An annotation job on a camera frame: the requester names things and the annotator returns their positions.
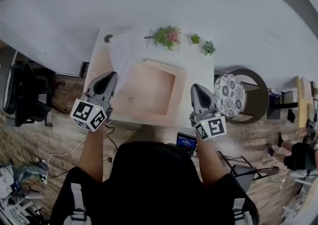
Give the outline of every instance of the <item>desk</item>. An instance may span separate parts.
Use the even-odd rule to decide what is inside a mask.
[[[128,32],[128,30],[123,31],[122,29],[104,29],[101,28],[93,53],[89,62],[86,80],[84,84],[84,90],[89,84],[89,82],[95,78],[96,76],[104,73],[101,70],[96,70],[98,65],[103,63],[103,58],[100,56],[99,51],[101,49],[107,49],[107,44],[104,43],[104,37],[108,34],[118,35],[124,32]],[[182,99],[180,103],[179,112],[177,115],[177,120],[174,125],[166,125],[166,126],[174,126],[180,128],[191,128],[191,123],[189,120],[189,115],[193,111],[191,106],[191,94],[190,88],[194,83],[198,83],[200,85],[205,86],[211,92],[213,92],[214,88],[214,58],[213,56],[204,56],[201,53],[200,48],[195,45],[190,45],[189,38],[187,35],[181,34],[181,45],[180,50],[178,52],[168,51],[163,48],[156,48],[152,45],[153,40],[149,41],[149,45],[147,47],[148,40],[144,39],[144,37],[149,36],[149,29],[141,29],[134,30],[136,35],[136,62],[140,62],[144,59],[150,59],[153,61],[165,63],[168,65],[172,65],[175,67],[180,67],[188,71],[187,78],[185,81],[185,86],[182,94]],[[147,121],[133,118],[128,115],[116,113],[113,111],[110,119],[125,121],[125,122],[133,122],[140,124],[147,124]]]
[[[6,103],[11,76],[10,67],[14,64],[17,53],[18,52],[10,46],[0,50],[0,111],[3,110]]]
[[[299,77],[296,77],[296,86],[298,93],[298,128],[305,128],[308,119],[308,105],[313,106],[314,101],[311,96],[302,96],[302,89],[304,89],[304,86]]]
[[[314,223],[318,213],[318,178],[315,178],[307,193],[301,190],[299,200],[290,202],[288,207],[284,207],[288,211],[283,225],[310,225]]]
[[[308,105],[313,106],[313,98],[310,95],[304,95],[304,89],[310,88],[310,86],[304,86],[304,82],[301,81],[299,76],[295,77],[295,84],[297,87],[298,93],[298,102],[287,103],[287,104],[275,104],[273,100],[270,100],[270,105],[267,111],[267,118],[269,118],[268,114],[272,114],[275,110],[283,109],[283,108],[297,108],[298,107],[298,128],[305,128],[308,118]]]

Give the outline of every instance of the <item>small green plant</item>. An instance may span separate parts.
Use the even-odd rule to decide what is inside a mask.
[[[206,41],[202,47],[204,55],[213,55],[216,48],[214,47],[212,41]]]
[[[193,34],[191,35],[191,41],[193,44],[200,44],[201,41],[201,37],[199,36],[199,34]]]
[[[180,29],[168,26],[159,28],[154,34],[155,44],[160,43],[169,50],[173,50],[180,43]]]

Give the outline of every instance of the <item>black shirt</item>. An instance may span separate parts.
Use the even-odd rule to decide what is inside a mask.
[[[51,225],[62,225],[74,210],[71,182],[81,185],[86,214],[92,224],[234,224],[232,207],[236,198],[245,198],[243,210],[249,210],[258,222],[254,203],[233,176],[227,174],[206,187],[191,157],[162,143],[121,145],[110,178],[101,184],[78,167],[73,168],[53,207]]]

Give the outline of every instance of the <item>black chair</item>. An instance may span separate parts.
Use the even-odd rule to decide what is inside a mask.
[[[7,83],[7,99],[3,105],[5,113],[15,118],[6,117],[6,124],[19,127],[35,121],[47,123],[47,115],[52,106],[52,89],[44,76],[35,76],[28,63],[14,64],[10,69]],[[46,94],[46,103],[39,101],[39,95]]]
[[[230,167],[232,174],[236,180],[238,181],[239,185],[243,188],[245,192],[248,191],[252,181],[259,180],[268,176],[276,175],[279,173],[280,169],[278,167],[269,167],[269,168],[260,168],[257,169],[253,167],[244,156],[231,158],[228,156],[224,156],[220,151],[219,154],[223,158],[223,160],[227,163]],[[243,166],[240,164],[231,165],[229,161],[235,161],[243,164],[247,164],[248,166]]]

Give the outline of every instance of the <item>cable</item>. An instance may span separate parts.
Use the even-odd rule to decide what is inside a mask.
[[[69,171],[70,171],[70,170],[65,171],[65,172],[63,172],[63,173],[61,173],[61,174],[59,174],[59,175],[57,175],[57,176],[49,177],[47,180],[50,180],[50,179],[53,179],[53,178],[57,178],[57,177],[59,177],[59,176],[61,176],[61,175],[64,175],[65,173],[68,173]]]
[[[113,142],[113,140],[109,137],[109,135],[112,134],[112,133],[115,131],[115,128],[114,128],[114,127],[109,127],[109,126],[107,126],[106,124],[104,124],[104,126],[112,130],[110,133],[107,134],[107,137],[109,138],[110,141],[112,141],[112,143],[113,143],[113,144],[115,145],[115,147],[116,147],[116,150],[118,151],[117,145],[116,145],[115,142]]]
[[[108,122],[107,124],[105,124],[105,125],[108,125],[108,124],[110,124],[110,123],[112,123],[114,120],[111,120],[110,122]]]
[[[270,178],[270,176],[268,176],[268,179],[269,179],[269,181],[270,181],[271,183],[273,183],[273,184],[276,184],[276,183],[281,183],[281,181],[278,181],[278,182],[273,182],[273,181],[272,181],[272,179]]]
[[[47,164],[48,164],[48,167],[49,167],[49,172],[50,172],[50,170],[51,170],[50,165],[49,165],[49,161],[50,161],[50,159],[52,158],[52,156],[54,156],[54,155],[56,155],[56,156],[66,156],[66,155],[68,155],[68,154],[71,154],[71,153],[73,153],[85,140],[86,140],[86,139],[84,139],[82,142],[80,142],[80,143],[78,144],[78,146],[75,147],[75,148],[73,149],[73,151],[71,151],[71,152],[68,152],[68,153],[66,153],[66,154],[57,154],[57,153],[51,154],[50,158],[49,158],[48,161],[47,161]]]
[[[288,173],[288,171],[287,171],[287,170],[284,170],[284,169],[281,169],[281,168],[278,168],[278,169]]]
[[[34,182],[34,183],[29,184],[29,185],[30,185],[30,187],[31,187],[33,184],[36,184],[38,181],[41,181],[41,179],[37,180],[37,181],[36,181],[36,182]]]

